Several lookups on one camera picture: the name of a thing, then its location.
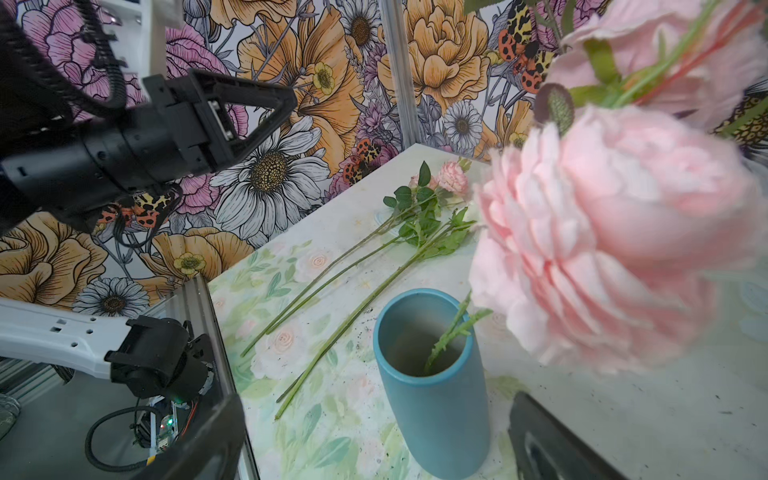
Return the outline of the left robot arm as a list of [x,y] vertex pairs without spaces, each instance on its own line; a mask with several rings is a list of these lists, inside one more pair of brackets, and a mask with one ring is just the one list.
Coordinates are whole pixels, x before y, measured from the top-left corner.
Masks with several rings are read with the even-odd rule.
[[[112,117],[43,124],[1,152],[1,231],[37,211],[86,231],[111,203],[166,193],[174,180],[243,162],[297,105],[286,86],[190,70],[144,81],[146,103]],[[197,397],[211,379],[189,331],[172,319],[110,320],[5,299],[1,353],[127,386],[139,398]]]

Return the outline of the teal ceramic vase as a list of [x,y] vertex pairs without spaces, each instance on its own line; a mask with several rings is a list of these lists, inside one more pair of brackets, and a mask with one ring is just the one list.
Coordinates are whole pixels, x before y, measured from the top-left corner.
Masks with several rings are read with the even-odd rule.
[[406,446],[439,479],[475,474],[492,439],[476,337],[452,341],[431,368],[425,366],[458,311],[458,300],[447,293],[406,291],[381,310],[373,334],[378,370]]

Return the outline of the small pink carnation stem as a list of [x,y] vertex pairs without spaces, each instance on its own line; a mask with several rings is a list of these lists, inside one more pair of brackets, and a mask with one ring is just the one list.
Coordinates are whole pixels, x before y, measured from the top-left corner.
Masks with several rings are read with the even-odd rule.
[[422,163],[418,175],[409,184],[383,198],[390,216],[324,267],[249,341],[241,354],[250,353],[263,337],[273,333],[325,288],[363,261],[401,243],[423,245],[437,232],[443,213],[465,202],[471,168],[472,161],[464,157],[444,163],[437,172]]

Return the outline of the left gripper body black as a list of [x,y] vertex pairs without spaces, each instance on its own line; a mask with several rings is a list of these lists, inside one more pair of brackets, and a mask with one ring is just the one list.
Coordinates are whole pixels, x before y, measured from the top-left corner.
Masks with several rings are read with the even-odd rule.
[[228,155],[217,84],[159,83],[111,120],[29,133],[1,146],[1,231],[37,211],[87,230],[107,204],[214,172]]

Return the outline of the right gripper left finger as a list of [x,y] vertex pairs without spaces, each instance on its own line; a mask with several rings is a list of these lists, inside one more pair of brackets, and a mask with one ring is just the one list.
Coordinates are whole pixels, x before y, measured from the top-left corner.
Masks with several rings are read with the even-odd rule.
[[246,440],[237,394],[216,404],[191,432],[137,473],[135,479],[236,479]]

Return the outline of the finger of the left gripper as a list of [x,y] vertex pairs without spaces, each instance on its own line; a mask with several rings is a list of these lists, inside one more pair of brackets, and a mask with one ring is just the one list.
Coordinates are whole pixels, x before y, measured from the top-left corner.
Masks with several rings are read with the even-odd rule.
[[[208,136],[203,152],[212,171],[221,171],[244,161],[287,122],[297,106],[290,87],[257,82],[228,75],[192,70],[190,80],[202,108],[198,114]],[[266,117],[243,137],[230,117],[234,106],[263,108]]]

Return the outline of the cream rose stem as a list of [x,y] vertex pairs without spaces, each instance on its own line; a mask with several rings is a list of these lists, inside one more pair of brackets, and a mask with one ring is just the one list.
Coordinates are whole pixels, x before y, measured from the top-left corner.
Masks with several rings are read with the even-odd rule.
[[439,203],[438,193],[435,190],[425,189],[425,196],[422,198],[417,197],[413,203],[400,209],[398,205],[395,205],[395,209],[389,218],[383,221],[372,232],[367,234],[362,240],[358,241],[344,253],[342,253],[336,260],[333,260],[327,267],[325,267],[309,284],[299,292],[299,294],[291,300],[286,307],[284,307],[265,327],[256,335],[256,341],[261,340],[263,337],[273,333],[277,328],[287,322],[292,316],[297,314],[300,310],[304,309],[311,300],[314,300],[324,290],[337,283],[340,279],[345,277],[347,273],[357,267],[359,264],[372,258],[376,254],[382,252],[390,246],[403,243],[398,236],[392,237],[389,240],[383,241],[378,247],[363,254],[356,260],[352,260],[350,263],[342,266],[342,263],[349,260],[353,254],[357,253],[362,247],[369,244],[371,241],[382,237],[395,227],[399,227],[407,220],[414,219],[417,213],[420,213],[424,207],[428,207],[432,203]]

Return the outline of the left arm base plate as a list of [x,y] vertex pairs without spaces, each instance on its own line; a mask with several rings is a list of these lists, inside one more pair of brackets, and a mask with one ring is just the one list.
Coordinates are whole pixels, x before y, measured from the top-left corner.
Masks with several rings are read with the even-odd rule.
[[200,419],[227,396],[213,403],[196,399],[186,404],[177,404],[169,400],[153,399],[147,405],[134,406],[129,413],[135,419],[131,428],[145,428],[149,439],[146,446],[147,458],[138,463],[139,468],[132,477],[191,432]]

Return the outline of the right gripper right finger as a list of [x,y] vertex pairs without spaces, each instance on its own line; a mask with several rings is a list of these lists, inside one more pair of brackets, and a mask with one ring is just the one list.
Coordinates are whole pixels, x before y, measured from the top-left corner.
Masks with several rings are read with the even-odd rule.
[[626,479],[530,394],[515,395],[509,420],[520,479]]

